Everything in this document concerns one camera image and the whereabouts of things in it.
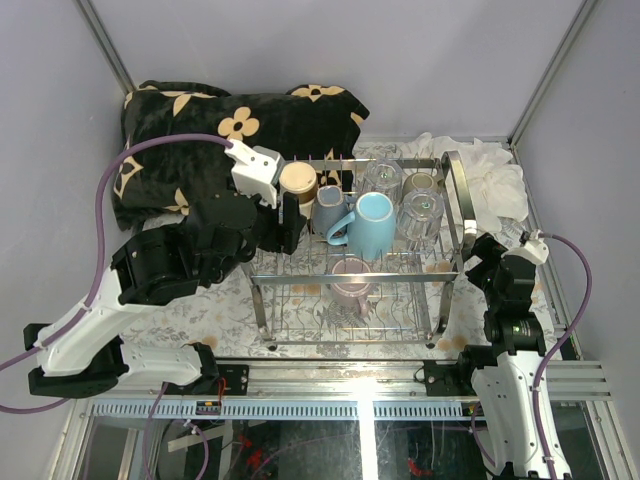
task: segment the crumpled white cloth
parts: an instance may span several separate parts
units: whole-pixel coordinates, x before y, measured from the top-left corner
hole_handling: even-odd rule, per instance
[[[498,217],[513,218],[518,222],[527,218],[529,207],[522,168],[509,164],[513,155],[499,143],[484,143],[478,139],[474,139],[473,144],[462,143],[451,137],[434,138],[427,132],[413,142],[401,145],[400,156],[441,158],[444,152],[451,150],[460,152],[479,230],[499,233],[502,225]],[[447,191],[453,220],[461,224],[451,175],[447,178]]]

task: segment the white wall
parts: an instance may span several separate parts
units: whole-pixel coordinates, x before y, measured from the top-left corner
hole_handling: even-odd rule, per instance
[[[542,226],[584,249],[594,275],[578,329],[603,362],[640,465],[640,2],[602,2],[519,146]],[[575,312],[584,273],[552,246]]]
[[[22,329],[57,320],[95,265],[93,196],[119,146],[123,99],[73,2],[0,2],[0,361]],[[108,250],[120,242],[107,212]],[[27,372],[2,373],[0,403],[36,406]],[[0,414],[2,478],[42,480],[68,409]]]
[[[581,0],[94,0],[134,80],[339,84],[367,136],[506,136]]]

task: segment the floral tablecloth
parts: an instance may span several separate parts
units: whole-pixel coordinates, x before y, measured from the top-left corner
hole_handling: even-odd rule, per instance
[[[358,158],[394,158],[398,157],[398,144],[362,143],[354,153]],[[167,215],[147,222],[145,228],[176,219],[179,217]],[[502,232],[496,238],[507,247],[514,246],[522,229],[517,222],[503,219]],[[482,292],[471,285],[464,275],[460,275],[455,282],[449,326],[433,349],[424,344],[309,343],[280,345],[275,352],[271,352],[258,334],[249,281],[238,268],[224,283],[207,290],[199,289],[195,296],[177,299],[156,313],[138,320],[123,336],[148,346],[180,347],[199,341],[210,345],[218,357],[455,359],[465,345],[487,343],[483,332],[485,310]],[[534,290],[532,310],[544,329],[547,344],[555,342],[550,311],[539,281]]]

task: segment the dish rack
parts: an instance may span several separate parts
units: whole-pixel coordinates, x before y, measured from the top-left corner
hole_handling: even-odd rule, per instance
[[[351,170],[354,189],[367,162],[375,159],[308,160],[316,171]],[[374,262],[371,273],[331,274],[332,262],[352,256],[346,246],[332,246],[303,231],[293,255],[258,251],[243,264],[251,283],[256,323],[270,350],[278,345],[395,343],[426,344],[433,348],[449,323],[453,282],[464,271],[465,255],[476,239],[477,225],[464,169],[458,152],[442,159],[394,159],[404,176],[426,171],[444,178],[445,216],[435,245],[407,248],[396,236],[393,249]],[[446,179],[451,175],[454,205]],[[345,192],[357,196],[357,192]],[[452,208],[459,209],[462,225],[453,222]],[[371,311],[361,318],[355,308],[333,302],[331,283],[375,283],[369,295]]]

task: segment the light blue mug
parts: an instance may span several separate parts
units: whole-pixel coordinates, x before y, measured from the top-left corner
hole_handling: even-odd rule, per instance
[[[347,227],[342,237],[334,235]],[[391,251],[396,231],[396,213],[389,197],[369,192],[358,198],[356,206],[327,232],[329,245],[349,246],[349,250],[366,262]]]

